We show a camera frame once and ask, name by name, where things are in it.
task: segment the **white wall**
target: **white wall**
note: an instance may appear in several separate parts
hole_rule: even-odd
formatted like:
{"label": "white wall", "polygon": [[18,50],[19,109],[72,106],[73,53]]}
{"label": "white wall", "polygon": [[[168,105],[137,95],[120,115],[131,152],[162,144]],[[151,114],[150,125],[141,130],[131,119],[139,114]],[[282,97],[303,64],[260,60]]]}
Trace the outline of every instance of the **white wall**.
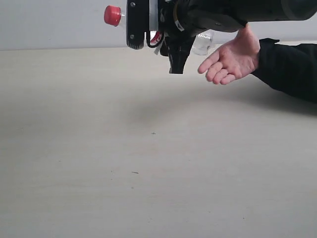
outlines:
{"label": "white wall", "polygon": [[[123,29],[104,24],[108,4],[125,0],[0,0],[0,50],[125,46]],[[314,17],[306,22],[253,24],[260,37],[315,40]],[[217,33],[222,43],[232,34]]]}

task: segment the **red bottle cap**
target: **red bottle cap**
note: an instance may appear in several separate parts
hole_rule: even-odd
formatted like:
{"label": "red bottle cap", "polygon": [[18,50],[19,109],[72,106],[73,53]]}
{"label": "red bottle cap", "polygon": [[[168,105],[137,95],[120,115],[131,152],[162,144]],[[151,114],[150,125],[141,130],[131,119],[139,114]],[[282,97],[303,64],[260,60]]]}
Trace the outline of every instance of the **red bottle cap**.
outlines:
{"label": "red bottle cap", "polygon": [[107,6],[104,15],[105,23],[118,26],[121,20],[121,8],[118,6]]}

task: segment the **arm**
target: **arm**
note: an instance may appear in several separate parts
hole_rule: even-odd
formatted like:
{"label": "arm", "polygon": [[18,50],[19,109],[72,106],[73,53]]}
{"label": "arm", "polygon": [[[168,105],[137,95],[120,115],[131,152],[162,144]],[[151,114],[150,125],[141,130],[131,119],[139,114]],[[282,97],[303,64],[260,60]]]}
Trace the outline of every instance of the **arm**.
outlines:
{"label": "arm", "polygon": [[252,73],[271,88],[317,103],[317,45],[279,45],[260,40],[258,68]]}

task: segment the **finger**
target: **finger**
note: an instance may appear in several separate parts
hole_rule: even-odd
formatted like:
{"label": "finger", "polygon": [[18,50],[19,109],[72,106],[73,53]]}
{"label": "finger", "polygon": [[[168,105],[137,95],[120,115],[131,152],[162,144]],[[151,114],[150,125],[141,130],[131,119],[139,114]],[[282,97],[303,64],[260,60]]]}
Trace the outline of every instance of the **finger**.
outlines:
{"label": "finger", "polygon": [[222,63],[217,62],[213,66],[211,66],[208,69],[208,72],[206,73],[206,79],[208,82],[212,82],[214,76],[222,69]]}
{"label": "finger", "polygon": [[213,78],[213,83],[214,84],[219,84],[220,81],[228,75],[228,70],[223,68],[220,70]]}
{"label": "finger", "polygon": [[205,73],[210,66],[216,63],[219,60],[219,51],[213,52],[207,59],[205,59],[198,68],[198,73]]}
{"label": "finger", "polygon": [[226,77],[224,77],[222,80],[221,80],[221,84],[222,85],[227,85],[229,83],[231,83],[232,81],[236,80],[236,76],[234,76],[233,74],[228,74]]}

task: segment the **black sleeve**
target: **black sleeve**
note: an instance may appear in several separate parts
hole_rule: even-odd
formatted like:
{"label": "black sleeve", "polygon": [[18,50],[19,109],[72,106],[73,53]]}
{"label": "black sleeve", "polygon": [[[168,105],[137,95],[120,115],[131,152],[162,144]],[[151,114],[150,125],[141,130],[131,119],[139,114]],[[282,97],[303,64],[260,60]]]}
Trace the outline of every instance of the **black sleeve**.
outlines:
{"label": "black sleeve", "polygon": [[259,67],[252,74],[275,90],[317,103],[317,45],[277,42],[260,40]]}

